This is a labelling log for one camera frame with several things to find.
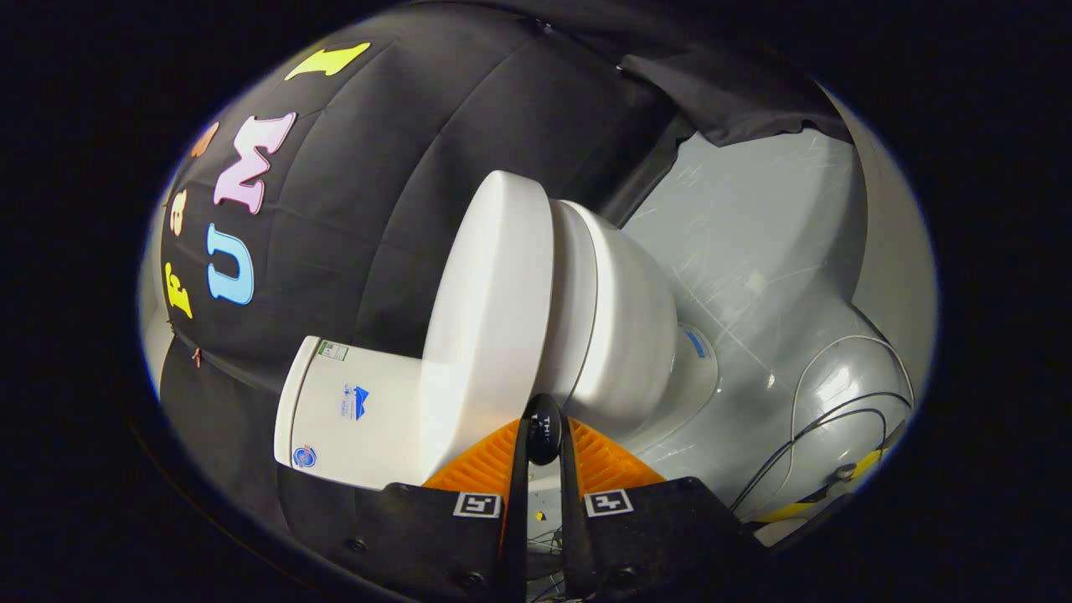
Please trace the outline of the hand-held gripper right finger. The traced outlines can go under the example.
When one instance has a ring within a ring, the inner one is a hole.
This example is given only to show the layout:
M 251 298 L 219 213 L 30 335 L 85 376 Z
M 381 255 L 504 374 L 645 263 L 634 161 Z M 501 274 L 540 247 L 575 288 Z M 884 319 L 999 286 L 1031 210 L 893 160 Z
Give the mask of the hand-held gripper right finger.
M 560 447 L 563 556 L 583 602 L 746 602 L 766 548 L 699 477 L 662 477 L 578 420 Z

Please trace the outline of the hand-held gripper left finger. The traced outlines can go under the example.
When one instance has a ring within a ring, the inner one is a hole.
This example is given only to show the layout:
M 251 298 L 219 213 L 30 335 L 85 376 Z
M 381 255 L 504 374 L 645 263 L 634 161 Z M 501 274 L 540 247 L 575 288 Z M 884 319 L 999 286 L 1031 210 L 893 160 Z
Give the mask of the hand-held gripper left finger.
M 368 496 L 332 562 L 390 602 L 521 602 L 528 421 L 513 420 L 425 485 Z

